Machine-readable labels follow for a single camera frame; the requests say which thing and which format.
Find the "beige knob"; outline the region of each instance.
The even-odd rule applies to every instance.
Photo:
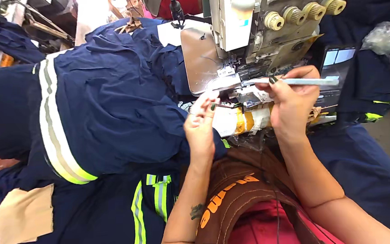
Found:
[[[301,25],[306,20],[306,14],[298,7],[288,7],[283,15],[285,22],[293,25]]]
[[[277,12],[270,12],[264,18],[265,27],[271,30],[280,30],[284,25],[285,20]]]
[[[306,4],[306,6],[303,8],[303,12],[308,15],[308,19],[319,20],[326,13],[326,7],[316,2],[312,2]]]
[[[344,0],[323,0],[322,5],[326,7],[326,14],[337,15],[341,13],[345,5],[347,4]]]

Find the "sewing machine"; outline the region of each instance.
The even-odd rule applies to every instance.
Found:
[[[346,2],[210,0],[209,5],[211,25],[181,31],[194,96],[207,89],[241,88],[243,81],[247,84],[254,78],[286,73],[319,37],[323,16],[341,13]]]

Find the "hand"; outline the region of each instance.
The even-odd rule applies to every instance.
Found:
[[[318,86],[289,86],[281,78],[320,78],[318,70],[310,65],[290,70],[277,77],[275,84],[258,83],[259,90],[269,93],[275,101],[270,121],[278,139],[305,136],[308,115],[320,94]]]
[[[212,161],[214,155],[213,116],[219,103],[219,92],[204,92],[195,101],[183,125],[191,155]]]

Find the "pants leg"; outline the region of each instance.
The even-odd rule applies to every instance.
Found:
[[[390,158],[356,123],[338,123],[309,136],[322,164],[368,214],[390,229]]]

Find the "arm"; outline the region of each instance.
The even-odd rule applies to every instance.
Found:
[[[284,78],[319,78],[319,73],[313,66],[304,66]],[[390,243],[390,229],[347,198],[312,151],[305,127],[318,87],[290,87],[281,81],[257,87],[274,97],[272,126],[298,198],[311,219],[347,244]]]
[[[191,108],[184,124],[191,151],[191,161],[179,198],[171,211],[162,243],[182,244],[195,241],[196,230],[204,211],[213,163],[213,116],[219,92],[205,92]]]

